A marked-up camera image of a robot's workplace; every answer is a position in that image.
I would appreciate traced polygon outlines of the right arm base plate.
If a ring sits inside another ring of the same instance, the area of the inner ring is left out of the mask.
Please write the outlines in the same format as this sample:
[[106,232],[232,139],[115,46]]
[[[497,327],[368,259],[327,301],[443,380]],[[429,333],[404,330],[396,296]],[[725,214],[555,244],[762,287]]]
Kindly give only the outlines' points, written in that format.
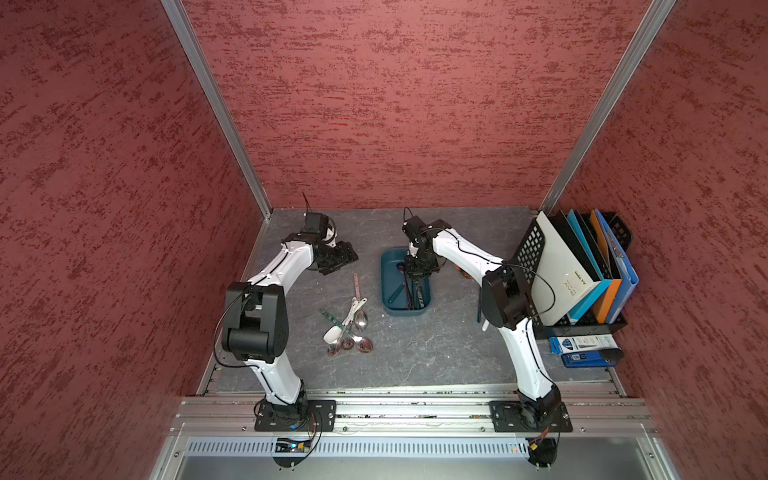
[[570,415],[562,401],[556,401],[545,409],[535,403],[519,401],[491,401],[490,419],[496,433],[520,433],[538,435],[550,433],[572,433]]

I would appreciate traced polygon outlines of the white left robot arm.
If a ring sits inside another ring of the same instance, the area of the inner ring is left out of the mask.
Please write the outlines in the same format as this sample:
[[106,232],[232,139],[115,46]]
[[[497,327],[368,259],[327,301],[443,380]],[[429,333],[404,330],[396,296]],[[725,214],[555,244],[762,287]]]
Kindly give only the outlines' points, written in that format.
[[355,262],[351,244],[337,239],[335,222],[319,212],[281,242],[277,255],[254,277],[231,284],[221,318],[221,349],[259,380],[266,413],[297,423],[308,416],[302,380],[285,353],[289,339],[286,295],[307,270],[329,275]]

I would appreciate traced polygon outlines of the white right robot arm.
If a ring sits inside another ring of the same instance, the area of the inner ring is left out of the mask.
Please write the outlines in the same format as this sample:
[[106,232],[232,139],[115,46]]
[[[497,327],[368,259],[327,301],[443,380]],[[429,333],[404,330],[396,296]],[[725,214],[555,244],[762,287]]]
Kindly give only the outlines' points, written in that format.
[[530,430],[545,429],[562,400],[546,372],[534,334],[539,312],[531,286],[536,280],[546,282],[537,273],[546,244],[539,225],[530,224],[526,238],[508,260],[475,246],[442,220],[428,224],[412,216],[402,230],[409,241],[405,269],[410,278],[437,273],[444,258],[479,284],[481,314],[498,329],[515,369],[522,423]]

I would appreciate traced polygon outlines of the gold spoon green handle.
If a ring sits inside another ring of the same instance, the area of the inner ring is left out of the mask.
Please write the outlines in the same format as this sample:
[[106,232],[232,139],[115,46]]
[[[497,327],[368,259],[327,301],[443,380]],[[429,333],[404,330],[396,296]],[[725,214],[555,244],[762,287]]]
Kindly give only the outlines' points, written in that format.
[[390,296],[387,298],[388,304],[393,304],[394,301],[401,295],[401,293],[406,289],[407,283],[403,282],[401,285],[399,285],[393,293],[390,294]]

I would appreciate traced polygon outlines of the silver spoon patterned handle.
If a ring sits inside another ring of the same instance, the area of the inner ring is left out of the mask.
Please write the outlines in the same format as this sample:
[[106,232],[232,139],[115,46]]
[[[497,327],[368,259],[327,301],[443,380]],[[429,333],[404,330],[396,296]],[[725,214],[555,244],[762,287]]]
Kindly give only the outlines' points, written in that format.
[[424,296],[424,289],[420,279],[413,281],[415,306],[418,310],[422,310],[426,307],[426,301]]

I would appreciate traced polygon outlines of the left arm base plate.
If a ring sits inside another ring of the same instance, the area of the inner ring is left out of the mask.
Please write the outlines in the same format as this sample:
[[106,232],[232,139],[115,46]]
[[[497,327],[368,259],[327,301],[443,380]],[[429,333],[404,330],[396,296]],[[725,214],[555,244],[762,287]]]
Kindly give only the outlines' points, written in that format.
[[300,398],[294,405],[275,405],[260,401],[254,407],[256,432],[328,433],[334,430],[337,402]]

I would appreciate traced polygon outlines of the purple metal spoon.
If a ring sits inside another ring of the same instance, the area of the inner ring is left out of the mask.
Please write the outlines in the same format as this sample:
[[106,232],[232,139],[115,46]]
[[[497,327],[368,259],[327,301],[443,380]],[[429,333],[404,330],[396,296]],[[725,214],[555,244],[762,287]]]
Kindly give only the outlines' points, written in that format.
[[411,284],[406,271],[405,264],[403,262],[398,263],[397,269],[403,276],[403,287],[404,287],[404,292],[406,297],[406,308],[408,310],[412,310],[414,307],[414,300],[413,300]]

